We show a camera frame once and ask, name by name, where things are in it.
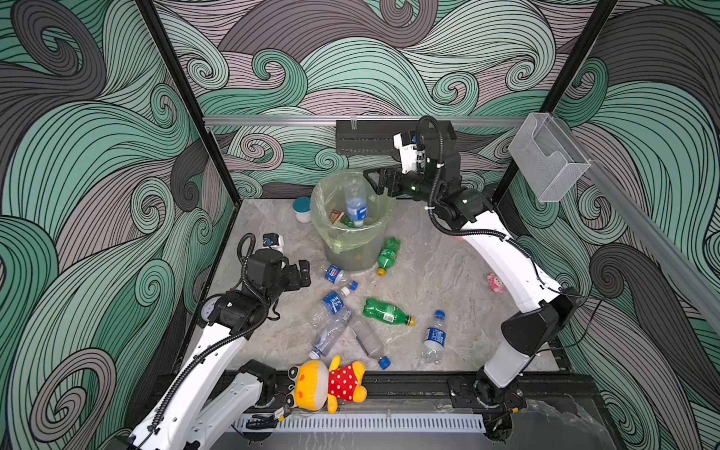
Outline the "red yellow label tea bottle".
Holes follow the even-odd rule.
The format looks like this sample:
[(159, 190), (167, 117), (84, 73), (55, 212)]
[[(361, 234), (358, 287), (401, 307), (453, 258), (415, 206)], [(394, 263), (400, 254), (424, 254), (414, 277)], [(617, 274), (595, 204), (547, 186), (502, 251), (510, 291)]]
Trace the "red yellow label tea bottle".
[(344, 216), (344, 211), (334, 209), (329, 215), (329, 221), (331, 224), (336, 224), (338, 222), (341, 222)]

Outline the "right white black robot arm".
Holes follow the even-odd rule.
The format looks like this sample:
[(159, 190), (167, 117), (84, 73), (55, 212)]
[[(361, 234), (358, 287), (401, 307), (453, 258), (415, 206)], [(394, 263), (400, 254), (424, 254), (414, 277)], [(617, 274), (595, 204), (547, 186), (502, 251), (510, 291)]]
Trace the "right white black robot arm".
[(481, 403), (504, 403), (516, 391), (519, 375), (572, 319), (581, 295), (546, 274), (512, 238), (489, 199), (463, 187), (459, 172), (448, 164), (430, 159), (421, 172), (391, 167), (365, 170), (363, 176), (379, 195), (424, 203), (433, 226), (464, 238), (508, 288), (517, 313), (502, 322), (501, 343), (478, 371), (475, 384)]

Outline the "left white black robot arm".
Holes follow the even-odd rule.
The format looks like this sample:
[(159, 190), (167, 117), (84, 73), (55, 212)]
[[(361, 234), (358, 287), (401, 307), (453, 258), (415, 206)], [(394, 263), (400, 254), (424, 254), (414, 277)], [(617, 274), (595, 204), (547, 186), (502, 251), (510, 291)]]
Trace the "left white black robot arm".
[(276, 249), (241, 260), (237, 288), (208, 297), (191, 357), (129, 436), (129, 449), (209, 449), (249, 408), (270, 403), (276, 371), (250, 360), (218, 394), (228, 365), (264, 323), (279, 320), (279, 297), (311, 285), (311, 265), (291, 264)]

